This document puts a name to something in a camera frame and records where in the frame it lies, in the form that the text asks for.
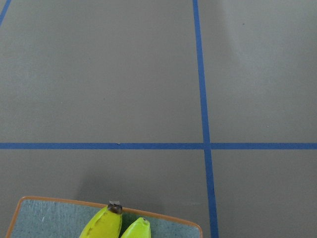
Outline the yellow banana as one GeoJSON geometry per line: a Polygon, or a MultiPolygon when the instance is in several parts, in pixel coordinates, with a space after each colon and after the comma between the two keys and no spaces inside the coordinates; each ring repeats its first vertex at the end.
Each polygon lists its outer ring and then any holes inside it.
{"type": "Polygon", "coordinates": [[[119,201],[109,201],[86,224],[80,238],[118,238],[123,221],[123,208],[119,201]]]}
{"type": "Polygon", "coordinates": [[[136,219],[122,234],[122,238],[151,238],[150,222],[144,217],[136,219]]]}

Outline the grey square plate orange rim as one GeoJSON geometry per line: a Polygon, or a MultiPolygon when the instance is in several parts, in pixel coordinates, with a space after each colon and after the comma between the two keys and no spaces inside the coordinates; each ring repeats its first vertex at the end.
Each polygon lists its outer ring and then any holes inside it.
{"type": "MultiPolygon", "coordinates": [[[[49,197],[22,197],[6,233],[7,238],[77,238],[104,204],[49,197]]],[[[150,222],[154,238],[201,238],[193,222],[162,214],[123,208],[122,230],[137,218],[150,222]]]]}

